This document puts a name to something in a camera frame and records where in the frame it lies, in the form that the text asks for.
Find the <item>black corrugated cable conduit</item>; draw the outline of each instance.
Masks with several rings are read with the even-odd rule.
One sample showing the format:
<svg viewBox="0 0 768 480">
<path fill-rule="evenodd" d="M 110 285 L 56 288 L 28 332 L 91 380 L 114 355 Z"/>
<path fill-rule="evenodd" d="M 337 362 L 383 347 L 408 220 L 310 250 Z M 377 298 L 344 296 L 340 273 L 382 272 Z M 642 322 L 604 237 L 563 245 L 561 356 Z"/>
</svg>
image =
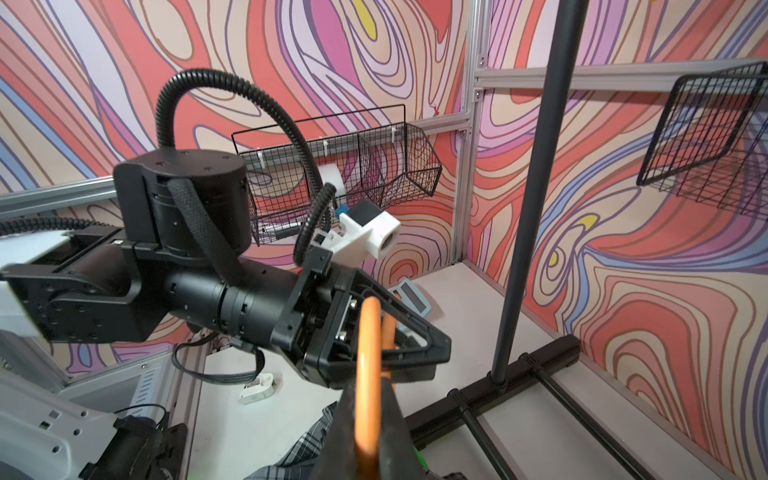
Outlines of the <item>black corrugated cable conduit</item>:
<svg viewBox="0 0 768 480">
<path fill-rule="evenodd" d="M 69 217 L 25 217 L 0 221 L 0 237 L 14 233 L 36 232 L 40 230 L 82 230 L 91 225 L 112 227 L 108 223 Z"/>
<path fill-rule="evenodd" d="M 210 68 L 192 68 L 180 71 L 165 84 L 157 98 L 154 119 L 157 127 L 157 146 L 176 147 L 174 140 L 174 115 L 181 97 L 194 88 L 218 88 L 238 94 L 264 110 L 283 129 L 288 139 L 299 151 L 301 164 L 310 181 L 313 194 L 320 192 L 323 181 L 315 165 L 310 146 L 288 113 L 272 97 L 244 78 L 225 71 Z"/>
<path fill-rule="evenodd" d="M 312 202 L 310 214 L 306 216 L 306 220 L 301 224 L 299 234 L 296 236 L 296 245 L 293 247 L 293 262 L 296 266 L 301 266 L 304 263 L 304 256 L 310 248 L 310 242 L 312 242 L 312 237 L 315 234 L 320 217 L 330 218 L 328 205 L 335 196 L 336 187 L 333 184 L 325 184 Z M 323 229 L 325 231 L 330 230 L 330 225 Z"/>
</svg>

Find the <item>braided cable sleeve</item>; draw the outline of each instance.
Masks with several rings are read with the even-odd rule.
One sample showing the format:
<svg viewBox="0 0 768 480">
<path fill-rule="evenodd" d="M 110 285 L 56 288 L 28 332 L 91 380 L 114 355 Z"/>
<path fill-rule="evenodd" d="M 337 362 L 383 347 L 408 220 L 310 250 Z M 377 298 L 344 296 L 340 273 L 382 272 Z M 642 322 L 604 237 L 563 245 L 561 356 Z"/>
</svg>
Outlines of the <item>braided cable sleeve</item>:
<svg viewBox="0 0 768 480">
<path fill-rule="evenodd" d="M 208 216 L 203 202 L 197 196 L 192 180 L 171 178 L 167 186 L 192 237 L 200 245 L 200 249 L 210 260 L 216 273 L 227 285 L 237 285 L 245 276 L 245 271 L 237 260 L 237 253 L 232 250 L 227 239 Z"/>
<path fill-rule="evenodd" d="M 296 266 L 301 266 L 304 263 L 304 257 L 310 248 L 310 242 L 312 242 L 320 216 L 330 218 L 328 205 L 335 196 L 336 187 L 333 184 L 325 184 L 312 202 L 312 210 L 310 210 L 310 214 L 306 216 L 306 220 L 301 224 L 299 235 L 296 237 L 296 245 L 293 246 L 293 262 Z M 324 227 L 323 229 L 325 231 L 330 230 L 330 225 L 328 228 Z"/>
<path fill-rule="evenodd" d="M 0 221 L 0 237 L 14 233 L 36 232 L 40 230 L 82 230 L 98 225 L 112 227 L 108 223 L 69 217 L 25 217 Z"/>
</svg>

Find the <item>plaid cloth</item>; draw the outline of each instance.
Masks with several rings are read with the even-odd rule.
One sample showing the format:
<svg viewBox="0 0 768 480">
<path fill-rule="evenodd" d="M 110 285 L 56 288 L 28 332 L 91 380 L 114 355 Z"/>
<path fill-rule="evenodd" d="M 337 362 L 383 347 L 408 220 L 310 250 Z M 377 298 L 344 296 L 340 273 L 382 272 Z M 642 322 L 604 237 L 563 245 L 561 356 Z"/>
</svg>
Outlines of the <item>plaid cloth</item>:
<svg viewBox="0 0 768 480">
<path fill-rule="evenodd" d="M 275 465 L 259 468 L 244 480 L 308 480 L 312 468 L 325 445 L 326 433 L 333 421 L 338 402 L 323 409 L 323 417 L 301 435 L 293 447 Z M 444 480 L 467 480 L 461 473 L 452 473 Z"/>
</svg>

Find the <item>black metal stand base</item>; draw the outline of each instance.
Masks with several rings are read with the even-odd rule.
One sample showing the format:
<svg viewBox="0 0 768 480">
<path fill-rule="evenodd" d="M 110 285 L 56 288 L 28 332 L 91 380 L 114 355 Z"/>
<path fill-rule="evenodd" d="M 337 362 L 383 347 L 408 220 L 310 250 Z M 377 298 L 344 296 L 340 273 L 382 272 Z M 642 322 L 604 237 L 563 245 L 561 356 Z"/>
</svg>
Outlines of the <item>black metal stand base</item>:
<svg viewBox="0 0 768 480">
<path fill-rule="evenodd" d="M 486 376 L 461 390 L 451 390 L 446 398 L 406 418 L 413 444 L 416 448 L 423 449 L 461 425 L 467 425 L 498 476 L 503 480 L 515 480 L 517 477 L 493 445 L 476 416 L 528 387 L 541 383 L 614 456 L 632 478 L 654 480 L 654 476 L 552 378 L 551 374 L 576 363 L 580 351 L 579 339 L 566 335 L 533 353 L 523 353 L 518 360 L 510 363 L 507 366 L 504 385 L 496 385 L 490 380 L 490 376 Z"/>
<path fill-rule="evenodd" d="M 578 361 L 581 342 L 573 335 L 563 336 L 532 353 L 547 373 L 555 373 Z M 507 366 L 507 382 L 499 387 L 488 377 L 459 390 L 469 409 L 475 415 L 497 406 L 537 383 L 534 369 L 525 360 L 517 360 Z M 464 425 L 462 411 L 451 397 L 438 400 L 430 406 L 409 415 L 406 423 L 411 439 L 418 449 Z"/>
</svg>

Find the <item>green object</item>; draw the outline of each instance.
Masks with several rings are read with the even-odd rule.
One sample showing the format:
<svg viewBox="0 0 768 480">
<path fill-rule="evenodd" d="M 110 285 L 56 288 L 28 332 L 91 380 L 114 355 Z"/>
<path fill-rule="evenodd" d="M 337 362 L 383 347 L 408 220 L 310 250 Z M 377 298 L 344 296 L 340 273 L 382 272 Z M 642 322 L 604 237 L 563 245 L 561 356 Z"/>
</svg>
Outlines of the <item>green object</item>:
<svg viewBox="0 0 768 480">
<path fill-rule="evenodd" d="M 419 459 L 419 463 L 422 464 L 422 467 L 424 467 L 425 470 L 429 470 L 429 465 L 427 465 L 427 461 L 422 457 L 422 453 L 419 450 L 413 449 L 414 452 L 416 452 L 416 458 Z"/>
</svg>

